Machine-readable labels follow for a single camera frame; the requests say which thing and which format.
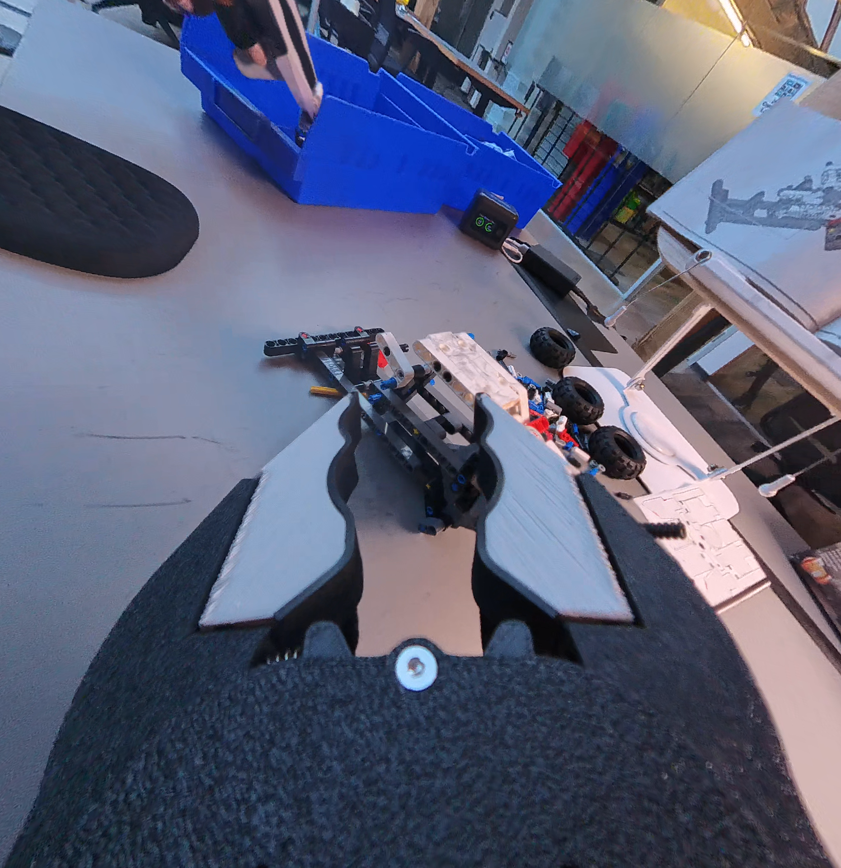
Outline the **white sticker sheet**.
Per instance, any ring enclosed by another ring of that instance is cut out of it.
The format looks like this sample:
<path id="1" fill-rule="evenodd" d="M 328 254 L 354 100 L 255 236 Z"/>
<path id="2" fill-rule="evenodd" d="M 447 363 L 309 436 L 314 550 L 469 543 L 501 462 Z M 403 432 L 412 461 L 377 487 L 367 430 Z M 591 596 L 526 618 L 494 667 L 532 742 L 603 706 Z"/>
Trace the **white sticker sheet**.
<path id="1" fill-rule="evenodd" d="M 681 523 L 686 536 L 659 544 L 681 566 L 705 601 L 725 607 L 762 590 L 769 580 L 731 519 L 740 505 L 719 480 L 694 483 L 635 499 L 650 523 Z"/>

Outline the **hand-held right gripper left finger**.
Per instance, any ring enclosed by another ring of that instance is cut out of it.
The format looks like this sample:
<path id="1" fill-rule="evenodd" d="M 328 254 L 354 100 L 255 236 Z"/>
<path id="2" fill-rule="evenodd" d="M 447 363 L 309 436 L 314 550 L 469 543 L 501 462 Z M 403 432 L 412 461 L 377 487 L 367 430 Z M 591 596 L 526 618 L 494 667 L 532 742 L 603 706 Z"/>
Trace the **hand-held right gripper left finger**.
<path id="1" fill-rule="evenodd" d="M 359 396 L 348 395 L 264 465 L 199 628 L 304 628 L 338 598 L 358 606 L 362 562 L 348 502 L 360 440 Z"/>

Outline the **black toy tire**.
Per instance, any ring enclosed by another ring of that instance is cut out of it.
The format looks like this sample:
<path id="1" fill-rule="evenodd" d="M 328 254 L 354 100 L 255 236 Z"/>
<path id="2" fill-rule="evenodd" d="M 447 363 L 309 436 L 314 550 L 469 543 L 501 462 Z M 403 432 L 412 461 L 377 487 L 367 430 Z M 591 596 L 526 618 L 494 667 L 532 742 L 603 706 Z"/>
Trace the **black toy tire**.
<path id="1" fill-rule="evenodd" d="M 588 436 L 588 453 L 614 480 L 637 479 L 645 470 L 647 459 L 643 447 L 624 429 L 603 426 Z"/>
<path id="2" fill-rule="evenodd" d="M 531 334 L 529 348 L 539 363 L 559 372 L 577 356 L 577 347 L 571 337 L 552 327 L 536 329 Z"/>
<path id="3" fill-rule="evenodd" d="M 579 426 L 597 423 L 605 410 L 601 395 L 579 377 L 561 378 L 551 387 L 551 397 L 564 416 Z"/>

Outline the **white book stand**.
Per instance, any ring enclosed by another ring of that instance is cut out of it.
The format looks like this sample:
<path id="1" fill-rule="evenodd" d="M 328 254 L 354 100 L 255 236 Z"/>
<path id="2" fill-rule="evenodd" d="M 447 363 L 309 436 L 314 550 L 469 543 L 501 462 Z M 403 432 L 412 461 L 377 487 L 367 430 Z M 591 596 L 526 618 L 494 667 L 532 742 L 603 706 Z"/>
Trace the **white book stand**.
<path id="1" fill-rule="evenodd" d="M 722 479 L 747 464 L 710 468 L 648 396 L 654 366 L 685 341 L 701 320 L 716 312 L 826 407 L 825 426 L 830 426 L 841 422 L 841 346 L 828 331 L 809 331 L 719 251 L 698 250 L 667 228 L 660 230 L 658 246 L 663 265 L 670 266 L 697 294 L 696 308 L 631 375 L 616 368 L 576 365 L 563 368 L 562 374 L 585 380 L 600 394 L 604 413 L 599 425 L 618 426 L 643 448 L 649 469 L 647 485 L 653 495 L 680 495 L 688 490 L 715 494 Z"/>

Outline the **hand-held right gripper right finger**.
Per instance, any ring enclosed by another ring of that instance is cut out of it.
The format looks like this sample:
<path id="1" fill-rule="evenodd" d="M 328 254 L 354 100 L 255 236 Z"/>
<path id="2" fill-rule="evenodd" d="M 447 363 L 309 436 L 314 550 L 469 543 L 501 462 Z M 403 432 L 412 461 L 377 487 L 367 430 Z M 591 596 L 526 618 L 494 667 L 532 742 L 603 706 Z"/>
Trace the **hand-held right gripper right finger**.
<path id="1" fill-rule="evenodd" d="M 491 396 L 476 397 L 476 553 L 492 576 L 560 622 L 633 623 L 583 494 L 578 467 Z"/>

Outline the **long wooden workbench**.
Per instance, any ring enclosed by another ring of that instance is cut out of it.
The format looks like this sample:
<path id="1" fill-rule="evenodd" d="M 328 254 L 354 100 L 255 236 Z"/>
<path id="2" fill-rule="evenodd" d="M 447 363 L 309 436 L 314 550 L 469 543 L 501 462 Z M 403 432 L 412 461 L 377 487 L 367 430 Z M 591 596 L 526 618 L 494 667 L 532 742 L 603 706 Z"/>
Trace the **long wooden workbench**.
<path id="1" fill-rule="evenodd" d="M 452 72 L 459 81 L 469 79 L 471 87 L 479 94 L 478 105 L 473 108 L 473 114 L 483 118 L 491 104 L 513 110 L 516 117 L 530 114 L 531 110 L 519 99 L 506 93 L 496 82 L 491 81 L 477 64 L 432 33 L 410 10 L 398 5 L 396 16 L 404 29 L 405 40 L 413 46 L 414 53 L 422 57 L 428 55 L 425 60 L 427 69 L 442 75 Z"/>

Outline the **pile of small toy pieces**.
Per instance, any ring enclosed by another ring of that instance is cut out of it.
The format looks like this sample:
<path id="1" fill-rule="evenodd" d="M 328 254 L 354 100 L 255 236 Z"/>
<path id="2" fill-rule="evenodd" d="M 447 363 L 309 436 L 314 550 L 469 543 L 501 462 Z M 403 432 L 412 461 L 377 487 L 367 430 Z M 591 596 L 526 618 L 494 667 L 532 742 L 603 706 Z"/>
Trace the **pile of small toy pieces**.
<path id="1" fill-rule="evenodd" d="M 588 451 L 590 428 L 581 427 L 569 418 L 553 398 L 553 383 L 546 381 L 541 385 L 530 377 L 518 376 L 517 381 L 526 389 L 530 421 L 527 423 L 549 444 L 555 445 L 565 455 L 580 450 L 587 456 L 588 473 L 596 476 L 604 471 L 604 466 L 594 460 Z"/>

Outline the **frosted glass partition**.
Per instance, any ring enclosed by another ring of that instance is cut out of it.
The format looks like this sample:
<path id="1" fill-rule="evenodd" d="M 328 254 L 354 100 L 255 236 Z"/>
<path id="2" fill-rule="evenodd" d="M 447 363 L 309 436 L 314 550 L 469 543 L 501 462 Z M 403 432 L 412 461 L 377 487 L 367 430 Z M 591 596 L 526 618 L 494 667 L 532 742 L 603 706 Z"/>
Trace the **frosted glass partition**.
<path id="1" fill-rule="evenodd" d="M 786 81 L 813 88 L 832 75 L 640 1 L 534 2 L 509 70 L 672 182 L 751 124 Z"/>

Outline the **stack of coloured bins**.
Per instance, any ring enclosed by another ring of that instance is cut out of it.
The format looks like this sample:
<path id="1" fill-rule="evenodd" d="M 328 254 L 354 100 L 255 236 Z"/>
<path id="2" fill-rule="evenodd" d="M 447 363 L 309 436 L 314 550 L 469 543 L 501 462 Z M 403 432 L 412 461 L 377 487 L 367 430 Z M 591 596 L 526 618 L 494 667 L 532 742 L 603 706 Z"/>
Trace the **stack of coloured bins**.
<path id="1" fill-rule="evenodd" d="M 573 241 L 588 247 L 610 222 L 627 224 L 666 179 L 588 120 L 580 120 L 561 150 L 560 187 L 545 213 Z"/>

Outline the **toy truck chassis model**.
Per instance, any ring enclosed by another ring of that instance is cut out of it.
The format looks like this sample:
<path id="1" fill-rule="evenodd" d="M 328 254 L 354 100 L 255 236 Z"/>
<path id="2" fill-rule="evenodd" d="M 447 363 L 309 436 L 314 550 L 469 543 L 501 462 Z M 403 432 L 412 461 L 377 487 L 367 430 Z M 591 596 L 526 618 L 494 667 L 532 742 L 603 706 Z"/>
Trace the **toy truck chassis model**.
<path id="1" fill-rule="evenodd" d="M 268 340 L 268 358 L 316 365 L 343 392 L 360 395 L 361 417 L 396 461 L 423 486 L 420 532 L 474 530 L 484 505 L 477 482 L 475 398 L 489 396 L 519 424 L 530 421 L 526 387 L 466 332 L 443 332 L 403 344 L 392 332 L 349 331 Z"/>

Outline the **blue storage bin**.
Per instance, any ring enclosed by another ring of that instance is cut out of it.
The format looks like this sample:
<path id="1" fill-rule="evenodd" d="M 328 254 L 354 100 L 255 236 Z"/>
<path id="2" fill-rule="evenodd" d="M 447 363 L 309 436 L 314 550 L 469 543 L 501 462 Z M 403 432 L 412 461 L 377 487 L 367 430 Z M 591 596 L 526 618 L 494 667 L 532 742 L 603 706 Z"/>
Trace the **blue storage bin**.
<path id="1" fill-rule="evenodd" d="M 299 204 L 464 211 L 482 189 L 512 206 L 524 227 L 561 186 L 482 118 L 405 75 L 373 73 L 316 36 L 308 44 L 324 98 L 302 146 L 289 88 L 244 76 L 215 15 L 186 18 L 180 44 L 181 70 L 203 112 Z"/>

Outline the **toy instruction booklet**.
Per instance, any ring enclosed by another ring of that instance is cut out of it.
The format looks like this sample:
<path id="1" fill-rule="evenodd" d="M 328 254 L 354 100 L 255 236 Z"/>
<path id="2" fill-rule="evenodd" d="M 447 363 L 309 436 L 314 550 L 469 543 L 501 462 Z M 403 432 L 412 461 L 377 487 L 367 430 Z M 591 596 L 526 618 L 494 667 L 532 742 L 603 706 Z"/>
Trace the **toy instruction booklet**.
<path id="1" fill-rule="evenodd" d="M 841 319 L 841 121 L 776 103 L 649 211 L 809 331 Z"/>

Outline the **black power adapter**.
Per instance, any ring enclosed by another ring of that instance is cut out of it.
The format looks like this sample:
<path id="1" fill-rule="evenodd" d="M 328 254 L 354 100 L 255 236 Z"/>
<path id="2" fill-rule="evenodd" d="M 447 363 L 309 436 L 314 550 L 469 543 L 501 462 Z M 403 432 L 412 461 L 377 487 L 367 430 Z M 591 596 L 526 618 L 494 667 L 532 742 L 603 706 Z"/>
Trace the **black power adapter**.
<path id="1" fill-rule="evenodd" d="M 539 244 L 529 246 L 517 265 L 560 297 L 574 292 L 581 279 L 576 271 Z"/>

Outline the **small black timer device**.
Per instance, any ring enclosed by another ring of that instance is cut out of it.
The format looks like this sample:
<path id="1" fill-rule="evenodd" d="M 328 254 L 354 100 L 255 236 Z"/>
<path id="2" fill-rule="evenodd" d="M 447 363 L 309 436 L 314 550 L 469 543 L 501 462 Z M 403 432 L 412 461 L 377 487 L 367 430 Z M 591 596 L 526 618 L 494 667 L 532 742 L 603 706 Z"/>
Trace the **small black timer device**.
<path id="1" fill-rule="evenodd" d="M 491 250 L 501 251 L 518 220 L 518 212 L 501 196 L 479 189 L 459 219 L 458 230 Z"/>

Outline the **toy truck set box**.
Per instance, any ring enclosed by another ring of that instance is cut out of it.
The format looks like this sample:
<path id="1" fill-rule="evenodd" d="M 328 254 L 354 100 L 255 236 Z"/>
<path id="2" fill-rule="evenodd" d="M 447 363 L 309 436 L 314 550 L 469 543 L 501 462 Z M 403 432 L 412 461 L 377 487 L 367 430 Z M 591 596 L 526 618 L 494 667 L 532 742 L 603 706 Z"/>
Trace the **toy truck set box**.
<path id="1" fill-rule="evenodd" d="M 792 563 L 841 639 L 841 542 L 800 552 Z"/>

